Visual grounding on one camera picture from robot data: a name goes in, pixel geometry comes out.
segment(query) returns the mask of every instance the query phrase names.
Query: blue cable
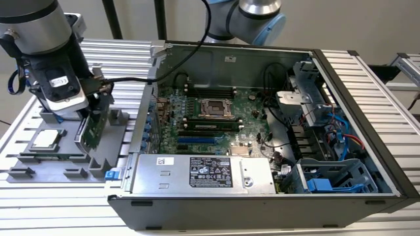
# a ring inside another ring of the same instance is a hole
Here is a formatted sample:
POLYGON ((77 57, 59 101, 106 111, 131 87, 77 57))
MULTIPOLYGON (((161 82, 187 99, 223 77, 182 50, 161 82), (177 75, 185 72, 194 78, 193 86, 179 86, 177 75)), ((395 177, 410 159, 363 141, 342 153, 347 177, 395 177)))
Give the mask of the blue cable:
MULTIPOLYGON (((346 131, 349 132, 350 131, 350 125, 349 125, 347 120, 345 120, 345 118, 342 116, 334 115, 333 113, 329 113, 327 115, 331 116, 333 118, 335 118, 338 121, 345 123, 346 131)), ((347 137, 345 138, 345 143, 346 143, 345 144, 345 151, 342 153, 342 157, 341 157, 339 161, 345 161, 345 159, 346 159, 347 149, 349 149, 349 138, 347 137)))
POLYGON ((350 130, 350 126, 349 126, 349 122, 347 120, 345 120, 345 118, 342 116, 334 115, 333 113, 327 114, 330 117, 334 117, 338 121, 342 121, 346 125, 346 131, 349 132, 350 130))

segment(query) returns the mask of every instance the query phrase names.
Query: blue pcie slot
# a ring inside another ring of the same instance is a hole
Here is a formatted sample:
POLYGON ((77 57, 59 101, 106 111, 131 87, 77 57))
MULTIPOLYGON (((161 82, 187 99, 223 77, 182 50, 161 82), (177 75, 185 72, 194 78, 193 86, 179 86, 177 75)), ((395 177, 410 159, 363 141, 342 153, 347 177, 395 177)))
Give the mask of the blue pcie slot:
POLYGON ((185 144, 217 144, 215 138, 178 138, 178 142, 185 144))

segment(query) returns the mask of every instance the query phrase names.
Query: red cable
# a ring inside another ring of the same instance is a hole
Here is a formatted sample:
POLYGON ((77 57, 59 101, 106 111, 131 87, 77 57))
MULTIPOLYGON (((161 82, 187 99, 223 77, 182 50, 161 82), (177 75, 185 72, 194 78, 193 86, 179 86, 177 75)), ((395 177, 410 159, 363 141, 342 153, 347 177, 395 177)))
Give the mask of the red cable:
POLYGON ((363 144, 362 140, 357 136, 354 136, 351 134, 343 134, 343 135, 350 137, 350 138, 354 138, 361 143, 362 149, 366 149, 366 145, 363 144))
POLYGON ((302 125, 303 124, 303 121, 305 121, 305 118, 307 117, 307 115, 310 115, 311 114, 311 112, 314 112, 315 111, 315 109, 318 109, 318 107, 315 107, 307 114, 305 114, 303 115, 303 117, 301 118, 301 122, 299 122, 299 125, 302 125))

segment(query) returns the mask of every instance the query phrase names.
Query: cpu socket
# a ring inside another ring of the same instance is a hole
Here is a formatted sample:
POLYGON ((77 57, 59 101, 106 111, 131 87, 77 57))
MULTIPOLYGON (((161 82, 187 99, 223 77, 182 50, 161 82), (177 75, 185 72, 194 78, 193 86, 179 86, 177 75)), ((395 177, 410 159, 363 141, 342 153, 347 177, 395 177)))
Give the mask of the cpu socket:
POLYGON ((206 118, 234 118, 231 112, 233 102, 229 99, 203 99, 202 114, 206 118))

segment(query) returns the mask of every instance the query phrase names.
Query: warning label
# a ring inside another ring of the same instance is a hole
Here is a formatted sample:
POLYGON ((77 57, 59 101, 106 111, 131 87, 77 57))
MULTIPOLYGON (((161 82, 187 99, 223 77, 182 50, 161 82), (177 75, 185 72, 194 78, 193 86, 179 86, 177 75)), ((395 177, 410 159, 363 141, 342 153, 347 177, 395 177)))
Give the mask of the warning label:
POLYGON ((191 157, 190 185, 194 188, 233 188, 231 158, 191 157))

